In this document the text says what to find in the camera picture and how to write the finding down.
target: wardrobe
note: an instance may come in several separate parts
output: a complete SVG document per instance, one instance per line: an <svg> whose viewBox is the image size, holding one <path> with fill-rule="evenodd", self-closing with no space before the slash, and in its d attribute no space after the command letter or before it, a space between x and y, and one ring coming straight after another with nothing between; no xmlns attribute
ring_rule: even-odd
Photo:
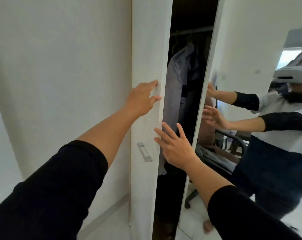
<svg viewBox="0 0 302 240"><path fill-rule="evenodd" d="M200 95L192 108L193 126L189 129L189 141L195 148L200 108L204 107L206 87L214 73L219 9L221 12L223 3L224 0L132 0L132 87L157 79L159 84L151 95L162 96L131 129L130 226L134 239L152 239L155 211L160 218L171 216L175 234L189 178L177 168L161 173L159 167L163 164L159 165L160 147L153 140L157 136L154 128L161 128L164 117L173 109L165 106L170 96L165 93L168 64L175 54L192 46L203 63L203 74L196 86Z"/></svg>

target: chair wheel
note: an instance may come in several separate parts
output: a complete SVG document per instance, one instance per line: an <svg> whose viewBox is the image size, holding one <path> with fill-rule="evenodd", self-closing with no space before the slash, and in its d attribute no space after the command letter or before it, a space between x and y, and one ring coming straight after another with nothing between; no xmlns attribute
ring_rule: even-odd
<svg viewBox="0 0 302 240"><path fill-rule="evenodd" d="M184 204L185 208L186 209L190 209L191 208L191 205L188 201L185 201L185 204Z"/></svg>

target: door handle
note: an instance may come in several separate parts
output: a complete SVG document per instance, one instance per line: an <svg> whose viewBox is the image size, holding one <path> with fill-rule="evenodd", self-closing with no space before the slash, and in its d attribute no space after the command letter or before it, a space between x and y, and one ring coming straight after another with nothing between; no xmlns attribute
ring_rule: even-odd
<svg viewBox="0 0 302 240"><path fill-rule="evenodd" d="M151 154L149 153L148 149L146 146L143 144L143 142L137 143L137 146L142 154L142 157L146 163L152 162L152 157Z"/></svg>

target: bare foot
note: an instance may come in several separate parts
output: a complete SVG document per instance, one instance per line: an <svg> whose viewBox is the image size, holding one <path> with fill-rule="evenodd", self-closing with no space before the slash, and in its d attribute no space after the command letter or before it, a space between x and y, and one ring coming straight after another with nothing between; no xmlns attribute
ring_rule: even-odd
<svg viewBox="0 0 302 240"><path fill-rule="evenodd" d="M203 222L203 230L205 234L209 234L210 232L212 232L214 229L214 226L212 225L212 223L210 222L210 220L206 220L205 222Z"/></svg>

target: black sleeve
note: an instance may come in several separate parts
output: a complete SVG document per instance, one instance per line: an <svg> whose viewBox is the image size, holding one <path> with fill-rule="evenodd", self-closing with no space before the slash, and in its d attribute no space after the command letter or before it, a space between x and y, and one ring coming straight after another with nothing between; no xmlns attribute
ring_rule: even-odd
<svg viewBox="0 0 302 240"><path fill-rule="evenodd" d="M217 190L208 205L212 224L223 240L302 238L273 218L235 186Z"/></svg>
<svg viewBox="0 0 302 240"><path fill-rule="evenodd" d="M0 204L0 239L76 239L107 170L95 146L63 146Z"/></svg>
<svg viewBox="0 0 302 240"><path fill-rule="evenodd" d="M259 110L260 101L256 94L245 94L241 92L236 92L236 94L236 101L232 105L248 110Z"/></svg>
<svg viewBox="0 0 302 240"><path fill-rule="evenodd" d="M268 113L261 117L266 131L302 131L302 114L299 112Z"/></svg>

